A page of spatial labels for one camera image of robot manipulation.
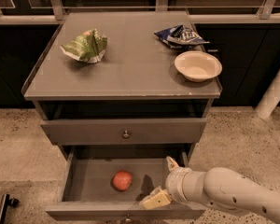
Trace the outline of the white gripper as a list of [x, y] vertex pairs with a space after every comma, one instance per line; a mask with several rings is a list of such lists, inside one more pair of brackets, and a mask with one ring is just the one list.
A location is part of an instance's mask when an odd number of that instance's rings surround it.
[[170, 171], [165, 181], [166, 189], [156, 187], [140, 202], [139, 205], [146, 210], [163, 207], [170, 204], [172, 200], [177, 203], [187, 201], [183, 190], [183, 180], [191, 172], [191, 169], [179, 167], [178, 163], [170, 156], [167, 156], [166, 160]]

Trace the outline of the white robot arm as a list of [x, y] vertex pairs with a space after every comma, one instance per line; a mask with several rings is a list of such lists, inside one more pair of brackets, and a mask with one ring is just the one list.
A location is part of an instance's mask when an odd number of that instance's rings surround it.
[[213, 107], [203, 140], [189, 164], [168, 159], [165, 185], [144, 207], [199, 203], [241, 215], [254, 213], [280, 224], [280, 68], [259, 104]]

